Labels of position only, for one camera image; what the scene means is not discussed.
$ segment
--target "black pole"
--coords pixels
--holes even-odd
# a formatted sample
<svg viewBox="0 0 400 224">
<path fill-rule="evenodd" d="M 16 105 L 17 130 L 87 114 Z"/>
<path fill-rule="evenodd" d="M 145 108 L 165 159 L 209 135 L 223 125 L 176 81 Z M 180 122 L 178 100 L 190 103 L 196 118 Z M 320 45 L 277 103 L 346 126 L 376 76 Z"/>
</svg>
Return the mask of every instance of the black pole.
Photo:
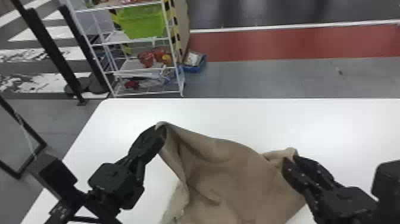
<svg viewBox="0 0 400 224">
<path fill-rule="evenodd" d="M 39 154 L 44 148 L 46 148 L 46 141 L 28 124 L 26 121 L 9 105 L 9 103 L 0 96 L 0 105 L 4 110 L 22 127 L 29 133 L 30 136 L 33 137 L 38 143 L 39 146 L 35 149 L 34 153 Z M 16 179 L 20 179 L 22 177 L 23 172 L 29 166 L 29 164 L 33 161 L 34 155 L 30 155 L 29 158 L 23 163 L 21 168 L 18 171 L 13 170 L 10 166 L 5 164 L 0 160 L 0 168 L 10 174 L 12 177 Z"/>
<path fill-rule="evenodd" d="M 58 49 L 54 40 L 51 38 L 50 34 L 46 30 L 46 27 L 43 25 L 43 22 L 40 19 L 38 13 L 33 8 L 25 10 L 24 6 L 19 0 L 11 0 L 11 3 L 21 14 L 22 18 L 32 30 L 33 34 L 35 34 L 37 40 L 45 49 L 50 59 L 57 67 L 58 71 L 68 83 L 69 87 L 73 91 L 73 94 L 77 97 L 79 101 L 78 105 L 86 105 L 88 103 L 88 100 L 85 100 L 81 95 L 82 87 L 78 79 L 76 78 L 71 67 L 68 65 L 67 61 L 63 57 L 61 51 Z"/>
<path fill-rule="evenodd" d="M 62 5 L 62 6 L 58 7 L 58 10 L 64 17 L 65 21 L 67 22 L 67 25 L 70 27 L 72 34 L 74 35 L 76 41 L 78 42 L 78 45 L 82 49 L 82 52 L 85 55 L 86 60 L 89 63 L 94 76 L 97 78 L 97 81 L 104 88 L 105 91 L 107 91 L 107 92 L 110 91 L 109 87 L 107 86 L 107 83 L 105 82 L 103 74 L 94 59 L 95 55 L 92 55 L 92 53 L 90 51 L 90 46 L 86 42 L 85 37 L 79 32 L 79 29 L 76 26 L 75 21 L 72 18 L 70 10 L 68 9 L 68 7 L 66 5 Z"/>
</svg>

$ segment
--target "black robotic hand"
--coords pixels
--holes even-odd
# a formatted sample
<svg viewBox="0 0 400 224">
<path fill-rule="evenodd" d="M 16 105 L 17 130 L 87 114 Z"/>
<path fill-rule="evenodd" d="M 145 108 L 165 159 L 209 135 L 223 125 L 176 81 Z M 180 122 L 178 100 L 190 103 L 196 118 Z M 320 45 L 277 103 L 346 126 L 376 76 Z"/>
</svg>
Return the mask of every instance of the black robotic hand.
<svg viewBox="0 0 400 224">
<path fill-rule="evenodd" d="M 283 162 L 282 174 L 302 194 L 318 224 L 400 223 L 400 160 L 381 164 L 375 174 L 375 201 L 357 187 L 345 187 L 320 163 L 293 157 Z"/>
</svg>

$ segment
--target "shelf rack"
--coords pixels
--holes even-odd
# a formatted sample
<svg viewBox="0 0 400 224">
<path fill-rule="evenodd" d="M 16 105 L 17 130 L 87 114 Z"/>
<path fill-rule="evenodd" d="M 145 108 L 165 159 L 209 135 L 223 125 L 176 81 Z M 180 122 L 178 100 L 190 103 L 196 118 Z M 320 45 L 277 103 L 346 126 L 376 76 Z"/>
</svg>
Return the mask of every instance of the shelf rack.
<svg viewBox="0 0 400 224">
<path fill-rule="evenodd" d="M 103 21 L 99 22 L 95 13 L 101 11 L 117 10 L 128 7 L 141 7 L 144 5 L 155 5 L 160 4 L 162 8 L 162 14 L 165 22 L 165 31 L 162 37 L 150 36 L 148 38 L 130 39 L 122 30 L 118 30 L 113 21 L 110 19 L 107 21 L 111 30 L 104 31 L 101 28 Z M 85 0 L 67 0 L 67 6 L 69 7 L 74 21 L 77 27 L 80 29 L 82 35 L 85 37 L 87 44 L 90 46 L 90 51 L 93 55 L 96 55 L 94 48 L 102 48 L 104 50 L 103 60 L 107 60 L 110 65 L 109 69 L 105 71 L 103 69 L 100 58 L 95 57 L 96 63 L 102 70 L 102 74 L 105 77 L 107 85 L 110 89 L 113 97 L 123 97 L 128 95 L 145 95 L 145 94 L 169 94 L 179 93 L 183 97 L 183 88 L 185 85 L 185 74 L 181 67 L 178 66 L 179 61 L 182 61 L 182 53 L 179 52 L 179 47 L 173 40 L 179 39 L 175 32 L 175 23 L 167 12 L 166 8 L 170 8 L 171 0 L 162 1 L 146 1 L 137 4 L 129 5 L 110 5 L 110 4 L 98 4 L 92 8 L 87 7 Z M 79 20 L 79 14 L 89 14 L 94 21 L 94 27 L 98 34 L 99 41 L 91 43 L 88 39 L 87 29 L 85 30 L 81 21 Z M 150 48 L 160 46 L 167 46 L 170 49 L 172 56 L 172 66 L 165 66 L 162 63 L 154 62 L 154 65 L 150 68 L 144 68 L 139 62 L 135 55 L 126 52 L 128 49 L 127 45 L 135 45 L 138 48 Z M 120 51 L 119 57 L 115 55 L 116 51 Z M 166 72 L 174 72 L 175 79 L 165 81 L 163 74 Z M 116 79 L 114 83 L 110 83 L 106 77 L 107 73 L 112 73 Z M 125 88 L 125 83 L 128 79 L 133 77 L 141 77 L 144 79 L 154 79 L 160 81 L 159 86 L 143 87 L 139 89 Z"/>
</svg>

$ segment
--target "gray floor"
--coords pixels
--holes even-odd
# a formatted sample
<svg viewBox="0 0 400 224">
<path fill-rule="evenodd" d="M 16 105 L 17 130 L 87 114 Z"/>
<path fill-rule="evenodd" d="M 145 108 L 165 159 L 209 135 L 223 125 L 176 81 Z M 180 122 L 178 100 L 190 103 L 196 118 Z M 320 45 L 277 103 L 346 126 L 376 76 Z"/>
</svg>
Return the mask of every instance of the gray floor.
<svg viewBox="0 0 400 224">
<path fill-rule="evenodd" d="M 77 107 L 75 100 L 9 100 L 14 109 L 49 144 L 46 150 L 59 158 L 65 156 L 100 102 L 91 100 L 87 106 Z M 2 159 L 17 165 L 29 152 L 25 138 L 3 109 L 0 110 L 0 123 L 3 124 L 0 129 Z M 13 145 L 16 139 L 20 140 L 23 147 L 16 148 Z M 24 175 L 22 180 L 17 181 L 3 171 L 0 171 L 0 181 L 0 199 L 3 201 L 0 209 L 1 223 L 20 223 L 42 187 L 30 175 Z"/>
<path fill-rule="evenodd" d="M 399 72 L 399 57 L 208 63 L 186 74 L 185 96 L 400 98 Z"/>
</svg>

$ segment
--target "red object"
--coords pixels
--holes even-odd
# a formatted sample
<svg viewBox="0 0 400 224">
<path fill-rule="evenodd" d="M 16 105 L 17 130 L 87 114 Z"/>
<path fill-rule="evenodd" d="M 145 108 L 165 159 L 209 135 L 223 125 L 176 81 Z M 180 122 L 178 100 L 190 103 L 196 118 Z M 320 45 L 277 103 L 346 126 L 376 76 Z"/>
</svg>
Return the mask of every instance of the red object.
<svg viewBox="0 0 400 224">
<path fill-rule="evenodd" d="M 128 81 L 125 84 L 125 88 L 127 89 L 139 89 L 139 82 L 138 81 Z"/>
<path fill-rule="evenodd" d="M 192 33 L 190 49 L 207 61 L 400 56 L 395 25 Z"/>
<path fill-rule="evenodd" d="M 154 58 L 157 62 L 162 62 L 164 54 L 168 54 L 168 48 L 164 46 L 159 46 L 151 50 L 151 52 L 154 54 Z"/>
<path fill-rule="evenodd" d="M 154 65 L 154 55 L 152 52 L 146 51 L 139 53 L 137 55 L 140 63 L 144 65 L 145 68 L 150 68 Z"/>
</svg>

